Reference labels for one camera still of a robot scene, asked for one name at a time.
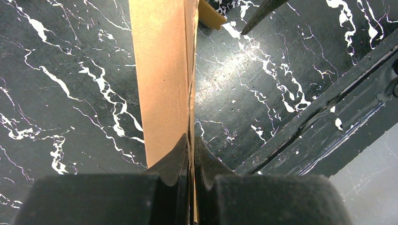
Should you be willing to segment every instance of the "gray floor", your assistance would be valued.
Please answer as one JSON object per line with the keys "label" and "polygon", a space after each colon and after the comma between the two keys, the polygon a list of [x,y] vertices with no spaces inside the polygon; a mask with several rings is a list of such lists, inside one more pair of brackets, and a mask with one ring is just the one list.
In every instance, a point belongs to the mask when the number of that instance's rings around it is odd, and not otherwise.
{"label": "gray floor", "polygon": [[398,124],[330,177],[356,225],[397,224],[397,135]]}

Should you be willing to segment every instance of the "cardboard edge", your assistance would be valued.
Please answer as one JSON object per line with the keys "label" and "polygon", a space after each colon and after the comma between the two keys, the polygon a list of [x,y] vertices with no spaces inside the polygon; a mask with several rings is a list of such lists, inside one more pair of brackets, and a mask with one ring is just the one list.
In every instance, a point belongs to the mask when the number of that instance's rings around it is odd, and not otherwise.
{"label": "cardboard edge", "polygon": [[168,7],[129,0],[148,167],[171,151],[189,122],[184,1],[163,3]]}
{"label": "cardboard edge", "polygon": [[221,29],[227,19],[219,14],[206,0],[200,0],[198,4],[199,20],[210,29]]}
{"label": "cardboard edge", "polygon": [[[197,222],[197,206],[196,206],[196,189],[195,189],[195,166],[194,166],[194,146],[195,146],[195,133],[194,133],[194,126],[195,126],[195,111],[194,111],[194,106],[195,106],[195,71],[196,71],[196,41],[197,41],[197,30],[198,30],[198,23],[199,23],[199,0],[196,0],[194,2],[194,16],[193,18],[185,18],[185,23],[187,23],[187,19],[193,19],[193,30],[188,30],[186,29],[185,32],[192,32],[193,31],[193,43],[188,43],[188,34],[186,38],[186,48],[187,48],[187,60],[192,61],[192,66],[188,66],[188,72],[187,75],[190,76],[188,77],[188,126],[187,126],[187,140],[188,140],[188,151],[190,153],[189,155],[189,170],[190,170],[190,188],[193,192],[193,199],[191,200],[191,204],[193,204],[193,220]],[[189,45],[192,46],[192,55],[188,55],[189,51],[188,49],[190,48]]]}

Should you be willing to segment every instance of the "cardboard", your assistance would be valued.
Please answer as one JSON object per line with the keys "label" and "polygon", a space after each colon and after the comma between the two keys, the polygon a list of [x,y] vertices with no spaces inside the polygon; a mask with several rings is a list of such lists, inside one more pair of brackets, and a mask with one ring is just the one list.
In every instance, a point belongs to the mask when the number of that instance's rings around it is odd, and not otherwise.
{"label": "cardboard", "polygon": [[198,10],[199,20],[210,29],[219,30],[221,25],[227,21],[227,19],[217,13],[206,0],[199,1]]}
{"label": "cardboard", "polygon": [[193,184],[198,20],[220,29],[225,18],[205,0],[129,0],[129,5],[148,167],[169,153],[186,133]]}

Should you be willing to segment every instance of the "cardboard flap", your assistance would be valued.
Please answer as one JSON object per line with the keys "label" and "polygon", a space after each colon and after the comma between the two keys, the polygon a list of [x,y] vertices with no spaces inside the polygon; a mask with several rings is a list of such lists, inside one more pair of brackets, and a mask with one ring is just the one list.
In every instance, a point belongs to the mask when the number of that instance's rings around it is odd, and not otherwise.
{"label": "cardboard flap", "polygon": [[198,3],[129,1],[148,167],[191,130]]}
{"label": "cardboard flap", "polygon": [[219,30],[221,25],[224,24],[227,19],[220,15],[214,8],[206,1],[200,0],[199,5],[199,20],[202,21],[210,29]]}

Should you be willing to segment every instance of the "black object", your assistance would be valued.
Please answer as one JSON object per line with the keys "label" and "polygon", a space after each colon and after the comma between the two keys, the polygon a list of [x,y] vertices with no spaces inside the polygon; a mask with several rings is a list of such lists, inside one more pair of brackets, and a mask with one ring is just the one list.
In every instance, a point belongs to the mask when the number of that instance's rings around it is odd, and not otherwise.
{"label": "black object", "polygon": [[[34,185],[15,224],[188,224],[188,209],[193,209],[188,207],[193,202],[188,155],[183,135],[143,174],[43,179]],[[327,179],[237,176],[200,137],[195,140],[195,178],[199,224],[351,224]]]}
{"label": "black object", "polygon": [[242,30],[242,35],[249,33],[257,24],[259,24],[267,15],[272,13],[274,10],[279,8],[289,0],[264,0],[260,7],[256,10],[254,15],[247,22],[246,26]]}
{"label": "black object", "polygon": [[142,174],[48,177],[35,183],[15,225],[187,224],[185,135]]}

